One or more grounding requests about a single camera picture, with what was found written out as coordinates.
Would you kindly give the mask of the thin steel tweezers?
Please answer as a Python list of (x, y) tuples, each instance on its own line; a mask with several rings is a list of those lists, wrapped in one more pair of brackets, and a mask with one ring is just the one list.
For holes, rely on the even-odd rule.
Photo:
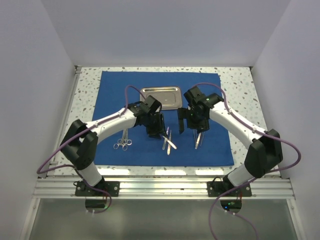
[(205, 132), (201, 132), (201, 137), (200, 137), (200, 142), (199, 142), (200, 147), (203, 144), (204, 136), (205, 136)]
[(196, 145), (196, 142), (197, 142), (197, 130), (196, 129), (193, 130), (193, 140), (194, 140), (194, 145)]

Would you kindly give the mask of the silver instrument tray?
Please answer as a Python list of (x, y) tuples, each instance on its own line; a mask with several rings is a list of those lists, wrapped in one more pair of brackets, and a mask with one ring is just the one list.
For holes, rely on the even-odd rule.
[(152, 96), (162, 104), (162, 110), (177, 110), (183, 106), (182, 92), (178, 86), (144, 87), (145, 98)]

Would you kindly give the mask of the steel surgical scissors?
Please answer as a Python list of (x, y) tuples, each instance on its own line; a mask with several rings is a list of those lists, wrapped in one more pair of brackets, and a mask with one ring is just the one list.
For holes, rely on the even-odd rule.
[(125, 145), (128, 145), (128, 146), (132, 145), (132, 140), (129, 139), (128, 129), (125, 130), (124, 144), (125, 144)]

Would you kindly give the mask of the blue surgical drape cloth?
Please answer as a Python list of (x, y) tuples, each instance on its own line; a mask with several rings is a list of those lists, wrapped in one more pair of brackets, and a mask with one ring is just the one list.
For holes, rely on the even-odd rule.
[[(134, 89), (125, 88), (128, 85), (141, 90), (147, 87), (177, 86), (185, 93), (197, 83), (200, 90), (210, 95), (219, 94), (216, 88), (220, 86), (220, 77), (216, 73), (195, 72), (125, 72), (103, 71), (100, 78), (93, 120), (109, 116), (129, 103), (139, 101), (140, 95)], [(164, 166), (164, 167), (223, 167), (234, 165), (228, 131), (214, 121), (210, 121), (210, 129), (204, 133), (203, 141), (195, 149), (193, 131), (185, 128), (179, 133), (178, 115), (175, 110), (165, 110), (164, 122), (172, 133), (172, 142), (177, 149), (167, 153), (162, 149), (164, 139), (151, 138), (146, 128), (136, 126), (129, 129), (128, 137), (133, 141), (127, 150), (114, 149), (114, 144), (121, 138), (118, 132), (97, 145), (94, 163), (96, 165), (112, 166)]]

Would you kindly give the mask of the broad steel tweezers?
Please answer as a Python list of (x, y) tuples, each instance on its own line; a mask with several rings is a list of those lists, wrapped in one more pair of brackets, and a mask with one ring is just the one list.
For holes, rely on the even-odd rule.
[(196, 138), (195, 138), (195, 149), (197, 149), (199, 147), (201, 137), (202, 137), (202, 133), (201, 132), (196, 135)]

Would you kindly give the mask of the steel hemostat clamp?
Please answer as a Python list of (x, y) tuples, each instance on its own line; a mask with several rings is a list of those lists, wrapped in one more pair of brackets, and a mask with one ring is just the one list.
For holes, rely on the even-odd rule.
[(121, 138), (121, 145), (122, 145), (122, 150), (126, 151), (128, 149), (128, 145), (124, 144), (124, 138), (125, 138), (125, 130), (123, 131), (123, 135)]

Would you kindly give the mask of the steel surgical forceps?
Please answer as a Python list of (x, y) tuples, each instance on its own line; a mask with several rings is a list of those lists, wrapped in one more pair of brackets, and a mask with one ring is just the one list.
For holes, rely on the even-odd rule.
[(122, 137), (121, 137), (120, 139), (118, 139), (118, 140), (117, 140), (117, 143), (115, 143), (115, 144), (113, 145), (113, 148), (114, 148), (115, 150), (117, 150), (117, 149), (119, 149), (119, 148), (122, 148), (122, 145), (121, 145)]

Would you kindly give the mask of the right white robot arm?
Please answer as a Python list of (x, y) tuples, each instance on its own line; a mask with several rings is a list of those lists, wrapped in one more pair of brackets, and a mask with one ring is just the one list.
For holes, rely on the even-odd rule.
[(216, 190), (227, 196), (235, 196), (241, 185), (261, 178), (283, 160), (279, 133), (264, 130), (233, 111), (224, 95), (216, 93), (205, 95), (194, 86), (184, 93), (187, 108), (178, 108), (179, 133), (185, 128), (193, 130), (198, 145), (202, 134), (209, 130), (209, 121), (220, 124), (233, 134), (247, 149), (244, 163), (223, 177), (222, 181), (212, 184)]

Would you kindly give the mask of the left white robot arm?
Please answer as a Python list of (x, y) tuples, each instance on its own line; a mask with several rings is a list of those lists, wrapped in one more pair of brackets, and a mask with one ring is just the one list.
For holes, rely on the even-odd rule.
[(60, 151), (79, 173), (92, 196), (107, 191), (107, 184), (98, 172), (94, 159), (97, 146), (106, 138), (136, 126), (144, 126), (150, 138), (167, 137), (162, 104), (153, 96), (126, 105), (121, 110), (91, 122), (75, 120), (60, 144)]

